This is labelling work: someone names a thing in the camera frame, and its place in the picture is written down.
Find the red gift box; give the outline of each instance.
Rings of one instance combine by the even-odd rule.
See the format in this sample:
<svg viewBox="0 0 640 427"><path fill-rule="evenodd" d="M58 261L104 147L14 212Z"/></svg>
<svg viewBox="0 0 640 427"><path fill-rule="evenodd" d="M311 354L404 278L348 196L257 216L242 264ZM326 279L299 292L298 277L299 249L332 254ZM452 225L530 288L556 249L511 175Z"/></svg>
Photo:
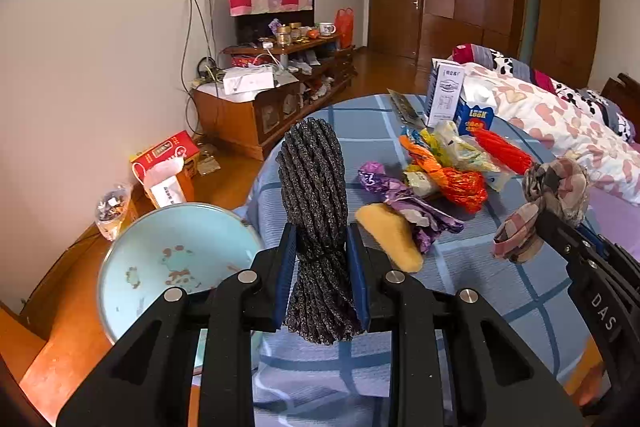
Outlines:
<svg viewBox="0 0 640 427"><path fill-rule="evenodd" d="M195 174L196 161L199 154L200 150L193 143L187 131L181 131L158 145L147 149L145 152L132 156L130 158L131 170L138 181L142 183L146 172L151 167L174 156L182 156L184 158L184 171L188 177L192 177Z"/></svg>

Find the black braided cord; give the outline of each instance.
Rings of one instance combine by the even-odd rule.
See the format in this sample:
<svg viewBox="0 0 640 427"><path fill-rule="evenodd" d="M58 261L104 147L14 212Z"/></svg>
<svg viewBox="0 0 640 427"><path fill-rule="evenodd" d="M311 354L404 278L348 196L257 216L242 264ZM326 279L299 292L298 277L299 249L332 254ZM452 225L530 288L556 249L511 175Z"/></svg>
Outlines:
<svg viewBox="0 0 640 427"><path fill-rule="evenodd" d="M316 344L350 341L362 328L344 251L348 209L340 143L328 123L308 118L285 135L276 160L300 260L284 325Z"/></svg>

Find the white box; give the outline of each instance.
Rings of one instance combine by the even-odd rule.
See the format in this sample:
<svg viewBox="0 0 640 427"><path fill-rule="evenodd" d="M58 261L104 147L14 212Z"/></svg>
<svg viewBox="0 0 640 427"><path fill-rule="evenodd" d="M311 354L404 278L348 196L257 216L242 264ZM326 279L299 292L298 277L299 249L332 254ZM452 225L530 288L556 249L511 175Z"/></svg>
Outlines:
<svg viewBox="0 0 640 427"><path fill-rule="evenodd" d="M459 63L440 58L431 59L424 115L428 127L454 119L464 80L465 68Z"/></svg>
<svg viewBox="0 0 640 427"><path fill-rule="evenodd" d="M222 80L225 94L275 87L273 67L270 65L258 68L229 68L225 71L225 78Z"/></svg>

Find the blue plaid bedsheet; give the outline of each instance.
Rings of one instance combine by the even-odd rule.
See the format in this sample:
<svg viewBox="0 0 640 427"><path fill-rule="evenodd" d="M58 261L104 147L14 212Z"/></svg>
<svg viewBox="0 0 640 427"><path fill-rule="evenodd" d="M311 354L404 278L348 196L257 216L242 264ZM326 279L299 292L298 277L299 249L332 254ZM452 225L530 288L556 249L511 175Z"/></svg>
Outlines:
<svg viewBox="0 0 640 427"><path fill-rule="evenodd" d="M418 111L423 96L408 96ZM378 201L356 181L358 168L375 160L400 177L408 157L397 137L402 125L387 95L366 96L317 111L333 126L346 167L349 221L362 205ZM552 154L529 135L498 118L492 130L516 142L537 161ZM247 203L238 209L260 233L267 248L275 247L287 216L282 206L278 145L263 165ZM512 179L475 216L443 199L436 204L463 219L465 230L444 233L415 274L427 288L453 294L475 288L529 344L546 367L564 382L584 349L588 330L567 295L565 261L550 247L529 263L513 265L491 256L492 238L502 220L524 203L520 179ZM594 227L593 214L585 223ZM444 363L442 342L440 353ZM369 333L350 343L318 346L282 328L265 334L254 374L254 405L259 426L383 426L388 422L390 333ZM450 409L448 385L445 406Z"/></svg>

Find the red plastic bag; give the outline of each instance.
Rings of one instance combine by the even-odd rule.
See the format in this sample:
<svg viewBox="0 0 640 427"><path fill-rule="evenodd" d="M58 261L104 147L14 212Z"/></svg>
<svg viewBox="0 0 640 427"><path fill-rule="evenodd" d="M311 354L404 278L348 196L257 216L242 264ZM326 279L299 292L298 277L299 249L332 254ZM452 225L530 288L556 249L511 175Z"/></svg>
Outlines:
<svg viewBox="0 0 640 427"><path fill-rule="evenodd" d="M335 30L340 35L340 48L348 48L353 43L353 10L340 8L335 15Z"/></svg>

